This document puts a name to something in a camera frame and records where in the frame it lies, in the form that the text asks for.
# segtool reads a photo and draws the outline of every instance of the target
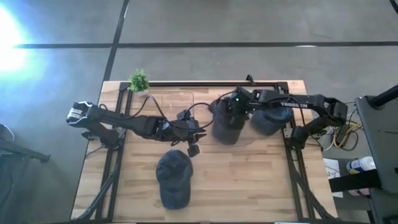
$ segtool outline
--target butcher block tabletop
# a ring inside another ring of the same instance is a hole
[[[283,82],[288,83],[290,93],[306,94],[303,81]],[[109,110],[114,111],[119,85],[120,82],[104,82],[98,104],[103,103]],[[245,88],[252,90],[267,87]],[[190,105],[198,102],[210,104],[217,97],[233,89],[233,86],[163,86],[150,87],[149,94],[156,98],[168,120],[174,120],[178,112],[187,109]],[[134,114],[141,107],[143,99],[133,95],[130,114]],[[124,102],[121,111],[124,111],[125,105]],[[311,111],[303,111],[306,122],[309,122],[312,119]],[[297,124],[302,124],[300,111],[294,109],[294,112]],[[201,126],[212,119],[211,113],[205,106],[194,107],[192,113]],[[141,114],[160,115],[150,99]],[[188,144],[181,142],[171,147],[170,142],[143,139],[132,131],[127,131],[113,221],[297,221],[282,132],[278,131],[273,136],[262,136],[252,130],[250,123],[247,122],[237,145],[227,147],[212,138],[211,127],[207,127],[206,130],[208,135],[197,143],[200,153],[192,158],[190,203],[180,210],[167,210],[162,206],[155,169],[165,152],[173,148],[187,154]],[[98,147],[100,147],[99,141],[90,141],[87,152]],[[320,148],[308,144],[302,152],[311,191],[326,210],[336,217],[335,204]],[[81,215],[98,194],[105,158],[106,149],[100,149],[85,159],[72,218]],[[106,216],[108,211],[109,195],[110,190],[105,197],[103,216]],[[302,192],[300,198],[306,216],[307,209]]]

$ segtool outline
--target baseball cap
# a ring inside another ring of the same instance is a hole
[[[190,158],[179,150],[166,152],[156,167],[160,184],[160,199],[165,208],[186,207],[191,197],[193,167]]]

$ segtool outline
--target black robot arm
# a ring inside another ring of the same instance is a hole
[[[163,116],[126,116],[102,109],[89,102],[74,103],[70,110],[67,123],[76,128],[86,128],[91,136],[98,136],[107,147],[119,147],[121,134],[116,129],[105,128],[101,123],[129,129],[136,135],[155,141],[172,142],[172,146],[182,141],[188,142],[188,153],[192,157],[199,151],[194,145],[205,134],[199,128],[198,121],[190,116],[189,111],[182,111],[174,121]]]
[[[289,139],[293,149],[303,149],[310,135],[319,133],[328,126],[339,127],[345,124],[348,110],[347,105],[341,101],[323,95],[286,95],[272,90],[249,92],[240,86],[233,93],[229,107],[236,116],[278,107],[314,110],[319,117],[304,126],[293,128]]]

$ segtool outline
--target gray floor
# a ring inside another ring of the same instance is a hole
[[[20,44],[111,43],[122,3],[3,0],[0,7],[15,20]],[[120,42],[397,41],[397,21],[388,0],[132,0]],[[97,102],[109,51],[3,51],[19,67],[0,67],[0,123],[18,144],[51,154],[47,164],[31,162],[10,214],[15,223],[68,220],[87,143],[65,117],[74,101]],[[110,79],[126,80],[136,68],[150,80],[241,80],[250,73],[305,80],[308,94],[349,102],[395,85],[397,58],[398,47],[119,49]],[[332,148],[325,157],[368,155],[360,138],[354,152]],[[352,208],[339,215],[362,220],[347,212]]]

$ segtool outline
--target white label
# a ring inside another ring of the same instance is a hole
[[[284,102],[280,102],[280,104],[282,106],[289,106],[289,107],[301,107],[301,108],[308,108],[308,105],[305,103],[301,103],[300,105],[298,103],[284,103]]]
[[[77,119],[80,119],[80,118],[81,118],[81,115],[70,113],[70,114],[68,115],[68,118],[77,118]]]
[[[80,119],[82,117],[82,110],[78,110],[75,108],[70,109],[69,114],[68,114],[68,118],[77,118]]]

